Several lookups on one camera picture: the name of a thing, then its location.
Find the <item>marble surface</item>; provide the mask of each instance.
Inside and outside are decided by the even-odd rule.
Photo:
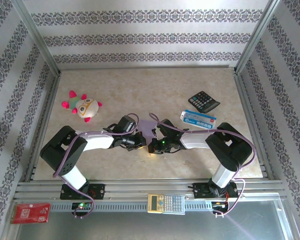
[[[61,102],[68,99],[69,90],[87,94],[103,104],[89,123],[62,108]],[[139,68],[62,72],[43,144],[65,125],[80,131],[99,131],[118,123],[128,113],[151,120],[149,113],[152,112],[161,120],[169,119],[178,128],[200,130],[183,123],[180,114],[185,109],[195,110],[188,98],[202,90],[221,102],[209,112],[217,117],[216,125],[228,122],[251,139],[231,69]],[[95,149],[84,152],[77,162],[82,174],[94,180],[210,178],[218,165],[212,151],[203,148],[163,155],[149,154],[146,148],[131,152],[121,147]],[[52,174],[53,170],[40,158],[34,179],[50,180]],[[238,176],[261,178],[258,161],[243,169]]]

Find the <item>red box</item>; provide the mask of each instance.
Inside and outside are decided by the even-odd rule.
[[[11,224],[48,222],[50,203],[23,203],[14,207]]]

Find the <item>pink plush foot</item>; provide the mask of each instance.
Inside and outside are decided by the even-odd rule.
[[[75,91],[71,90],[71,91],[69,92],[69,98],[74,98],[74,97],[76,97],[76,96],[77,96],[77,94],[76,94]]]
[[[65,109],[70,108],[70,104],[69,104],[67,101],[63,101],[63,102],[61,103],[61,105],[62,105],[62,107],[65,108]]]

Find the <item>plush toy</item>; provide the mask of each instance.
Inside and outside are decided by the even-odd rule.
[[[61,105],[63,108],[71,110],[73,114],[78,114],[80,118],[88,123],[97,114],[102,103],[92,98],[87,98],[86,94],[79,97],[75,91],[71,90],[69,92],[69,100],[63,101]]]

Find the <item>calculator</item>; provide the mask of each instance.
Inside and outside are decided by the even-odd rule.
[[[214,100],[204,91],[201,91],[193,97],[190,97],[188,102],[191,103],[199,111],[199,113],[203,114],[210,112],[220,104],[220,102]]]
[[[148,213],[185,214],[185,196],[175,194],[148,194]]]

